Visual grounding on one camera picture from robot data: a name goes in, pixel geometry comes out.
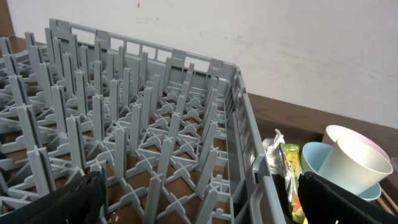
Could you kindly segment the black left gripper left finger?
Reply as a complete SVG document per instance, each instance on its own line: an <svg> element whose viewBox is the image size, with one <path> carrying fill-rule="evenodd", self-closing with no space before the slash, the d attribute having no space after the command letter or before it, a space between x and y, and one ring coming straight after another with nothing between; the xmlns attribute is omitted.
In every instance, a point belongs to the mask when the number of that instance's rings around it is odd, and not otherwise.
<svg viewBox="0 0 398 224"><path fill-rule="evenodd" d="M1 217L1 223L96 223L106 199L101 172L92 171Z"/></svg>

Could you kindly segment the cream plastic cup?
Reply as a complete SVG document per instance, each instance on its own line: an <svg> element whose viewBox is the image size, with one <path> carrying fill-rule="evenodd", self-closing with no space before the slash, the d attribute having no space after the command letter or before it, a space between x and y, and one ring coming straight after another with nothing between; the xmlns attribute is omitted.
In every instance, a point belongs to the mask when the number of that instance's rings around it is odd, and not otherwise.
<svg viewBox="0 0 398 224"><path fill-rule="evenodd" d="M355 138L339 138L318 175L359 195L393 171L390 162L372 147Z"/></svg>

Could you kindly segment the pink bowl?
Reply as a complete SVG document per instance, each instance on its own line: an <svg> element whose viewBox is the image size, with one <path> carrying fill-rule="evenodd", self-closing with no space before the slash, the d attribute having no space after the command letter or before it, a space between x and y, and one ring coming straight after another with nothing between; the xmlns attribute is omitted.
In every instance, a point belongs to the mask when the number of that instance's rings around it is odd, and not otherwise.
<svg viewBox="0 0 398 224"><path fill-rule="evenodd" d="M334 145L336 140L340 137L353 137L358 139L359 141L365 143L366 145L370 146L371 148L375 149L377 152L382 154L388 161L390 161L389 156L387 153L378 146L375 142L363 136L362 134L353 131L352 129L346 128L344 126L339 126L335 124L328 125L325 128L325 132L322 138L322 143Z"/></svg>

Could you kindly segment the light blue bowl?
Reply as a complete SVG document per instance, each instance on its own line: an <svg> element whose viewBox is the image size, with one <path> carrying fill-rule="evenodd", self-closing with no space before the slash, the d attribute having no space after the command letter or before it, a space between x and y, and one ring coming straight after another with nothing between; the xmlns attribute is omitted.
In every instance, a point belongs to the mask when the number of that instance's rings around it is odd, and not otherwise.
<svg viewBox="0 0 398 224"><path fill-rule="evenodd" d="M327 155L332 149L333 146L322 142L306 143L302 148L302 154L300 156L302 174L306 172L314 172L317 174ZM358 197L370 202L378 199L381 196L381 193L381 186L379 183L376 183L372 187L359 194Z"/></svg>

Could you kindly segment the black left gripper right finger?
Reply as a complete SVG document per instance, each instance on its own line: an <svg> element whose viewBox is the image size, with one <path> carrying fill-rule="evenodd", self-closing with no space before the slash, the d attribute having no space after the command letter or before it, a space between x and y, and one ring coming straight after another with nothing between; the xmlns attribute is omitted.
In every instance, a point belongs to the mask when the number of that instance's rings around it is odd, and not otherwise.
<svg viewBox="0 0 398 224"><path fill-rule="evenodd" d="M298 197L309 223L391 223L397 217L314 172L298 179Z"/></svg>

